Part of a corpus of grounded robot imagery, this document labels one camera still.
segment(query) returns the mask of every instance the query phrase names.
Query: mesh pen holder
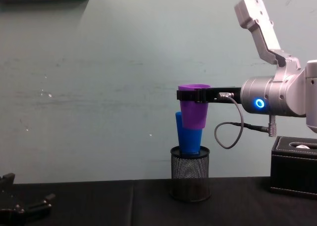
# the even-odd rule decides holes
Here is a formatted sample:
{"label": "mesh pen holder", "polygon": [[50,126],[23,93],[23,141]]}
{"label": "mesh pen holder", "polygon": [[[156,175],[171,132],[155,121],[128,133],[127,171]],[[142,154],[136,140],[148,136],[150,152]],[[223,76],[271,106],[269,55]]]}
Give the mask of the mesh pen holder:
{"label": "mesh pen holder", "polygon": [[201,147],[199,154],[181,154],[179,147],[171,149],[172,181],[170,195],[185,202],[199,202],[210,197],[209,149]]}

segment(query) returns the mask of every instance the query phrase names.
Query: wall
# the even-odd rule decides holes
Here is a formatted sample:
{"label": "wall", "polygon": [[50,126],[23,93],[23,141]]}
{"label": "wall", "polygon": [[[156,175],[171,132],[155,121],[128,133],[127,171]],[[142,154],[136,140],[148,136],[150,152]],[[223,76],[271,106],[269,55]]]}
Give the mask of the wall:
{"label": "wall", "polygon": [[[179,84],[241,86],[273,75],[234,12],[239,0],[89,0],[5,4],[0,13],[0,171],[17,182],[169,178]],[[314,0],[264,0],[280,45],[316,59]],[[267,116],[245,113],[248,123]],[[214,127],[238,121],[209,106],[210,176],[269,175],[274,139],[245,130],[231,150]],[[315,137],[305,119],[278,134]],[[230,144],[239,129],[226,126]]]}

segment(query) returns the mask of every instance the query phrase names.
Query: black tablecloth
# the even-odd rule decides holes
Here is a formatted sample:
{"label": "black tablecloth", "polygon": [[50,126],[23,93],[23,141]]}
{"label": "black tablecloth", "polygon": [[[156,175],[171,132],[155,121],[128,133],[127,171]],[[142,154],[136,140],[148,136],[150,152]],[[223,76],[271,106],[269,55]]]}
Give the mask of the black tablecloth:
{"label": "black tablecloth", "polygon": [[211,178],[212,196],[183,203],[170,180],[18,184],[26,202],[56,194],[52,214],[31,226],[316,226],[317,200],[273,194],[268,177]]}

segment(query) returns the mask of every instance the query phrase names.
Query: gray cable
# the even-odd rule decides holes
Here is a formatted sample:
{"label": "gray cable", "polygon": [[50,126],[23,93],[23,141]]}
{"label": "gray cable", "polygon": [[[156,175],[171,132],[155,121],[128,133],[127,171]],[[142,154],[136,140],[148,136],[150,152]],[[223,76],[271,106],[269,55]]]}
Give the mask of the gray cable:
{"label": "gray cable", "polygon": [[243,131],[243,127],[244,127],[244,120],[243,120],[242,112],[241,112],[241,110],[240,110],[240,108],[239,108],[239,106],[238,106],[238,103],[237,103],[233,98],[231,98],[231,97],[225,97],[225,98],[226,98],[226,99],[229,99],[229,100],[230,100],[232,103],[234,103],[234,105],[238,108],[238,111],[239,111],[239,114],[240,114],[240,118],[241,118],[241,128],[240,128],[240,132],[239,132],[239,134],[238,134],[238,137],[237,137],[236,141],[234,141],[233,144],[231,144],[229,147],[224,146],[224,145],[220,142],[220,140],[218,139],[218,137],[217,137],[217,130],[218,130],[218,128],[219,128],[220,126],[225,125],[225,124],[231,124],[231,122],[224,122],[224,123],[218,124],[217,127],[214,129],[214,138],[216,139],[217,143],[218,143],[221,147],[223,147],[223,148],[225,148],[225,149],[230,149],[230,148],[234,147],[234,146],[237,144],[237,142],[239,141],[239,139],[240,139],[240,137],[241,137],[241,135],[242,135],[242,131]]}

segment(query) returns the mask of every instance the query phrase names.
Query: black leather box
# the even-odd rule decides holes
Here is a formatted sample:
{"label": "black leather box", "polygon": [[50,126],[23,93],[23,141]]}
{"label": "black leather box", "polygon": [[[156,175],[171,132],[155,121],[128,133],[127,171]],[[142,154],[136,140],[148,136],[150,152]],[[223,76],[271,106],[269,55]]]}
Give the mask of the black leather box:
{"label": "black leather box", "polygon": [[[296,148],[299,145],[310,149]],[[274,192],[317,198],[317,139],[278,136],[270,181]]]}

